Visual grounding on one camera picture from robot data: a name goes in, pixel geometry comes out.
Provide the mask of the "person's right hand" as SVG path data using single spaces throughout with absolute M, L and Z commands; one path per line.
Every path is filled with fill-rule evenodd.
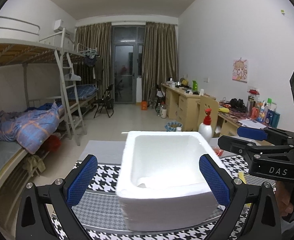
M 282 181 L 276 182 L 275 198 L 280 217 L 285 217 L 293 212 L 294 205 L 290 202 L 291 193 L 287 190 L 285 184 Z

